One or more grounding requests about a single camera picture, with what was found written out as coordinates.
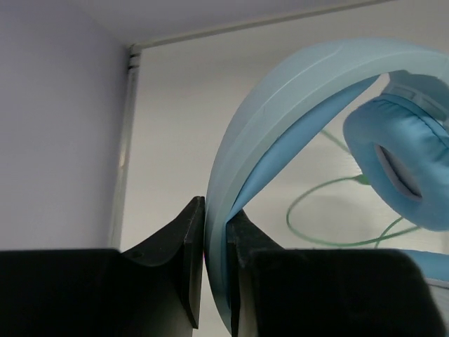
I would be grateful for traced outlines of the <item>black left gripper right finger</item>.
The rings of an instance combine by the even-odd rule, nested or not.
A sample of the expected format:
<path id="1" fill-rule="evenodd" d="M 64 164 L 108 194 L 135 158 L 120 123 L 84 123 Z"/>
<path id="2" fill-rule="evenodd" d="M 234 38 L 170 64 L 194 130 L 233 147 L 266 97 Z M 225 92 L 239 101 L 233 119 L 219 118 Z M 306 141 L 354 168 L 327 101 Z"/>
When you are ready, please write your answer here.
<path id="1" fill-rule="evenodd" d="M 285 249 L 244 212 L 227 223 L 233 336 L 439 336 L 410 257 L 391 249 Z"/>

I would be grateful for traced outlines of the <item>light blue headphones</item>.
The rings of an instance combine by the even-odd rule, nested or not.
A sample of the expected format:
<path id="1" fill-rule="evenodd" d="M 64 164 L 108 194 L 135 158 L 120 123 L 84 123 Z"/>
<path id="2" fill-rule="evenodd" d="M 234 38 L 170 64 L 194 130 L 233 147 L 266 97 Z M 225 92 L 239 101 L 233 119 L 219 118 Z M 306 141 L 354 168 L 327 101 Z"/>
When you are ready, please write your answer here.
<path id="1" fill-rule="evenodd" d="M 226 224 L 382 74 L 389 75 L 383 92 L 345 120 L 346 144 L 370 186 L 402 218 L 448 230 L 448 55 L 382 38 L 303 48 L 241 103 L 210 174 L 206 267 L 225 326 L 232 316 Z"/>

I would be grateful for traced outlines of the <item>aluminium side rail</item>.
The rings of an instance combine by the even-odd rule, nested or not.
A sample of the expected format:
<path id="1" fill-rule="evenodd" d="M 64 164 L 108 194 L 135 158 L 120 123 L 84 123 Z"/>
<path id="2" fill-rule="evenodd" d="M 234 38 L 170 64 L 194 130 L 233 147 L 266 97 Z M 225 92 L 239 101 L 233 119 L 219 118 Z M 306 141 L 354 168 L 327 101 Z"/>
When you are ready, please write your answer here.
<path id="1" fill-rule="evenodd" d="M 116 170 L 116 183 L 114 186 L 111 228 L 109 233 L 109 245 L 115 249 L 119 249 L 121 244 L 128 165 L 142 48 L 136 44 L 133 44 L 130 46 L 128 51 L 129 59 L 127 69 L 126 99 L 123 108 L 123 123 L 119 143 L 119 159 Z"/>

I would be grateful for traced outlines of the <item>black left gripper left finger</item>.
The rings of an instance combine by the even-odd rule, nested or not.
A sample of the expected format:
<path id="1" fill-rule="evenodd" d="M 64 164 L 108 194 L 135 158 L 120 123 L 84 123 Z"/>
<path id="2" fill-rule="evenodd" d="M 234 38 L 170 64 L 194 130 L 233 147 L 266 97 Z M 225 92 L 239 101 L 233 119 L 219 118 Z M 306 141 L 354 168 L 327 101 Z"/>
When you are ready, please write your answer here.
<path id="1" fill-rule="evenodd" d="M 199 326 L 205 201 L 127 251 L 1 253 L 2 336 L 191 336 Z"/>

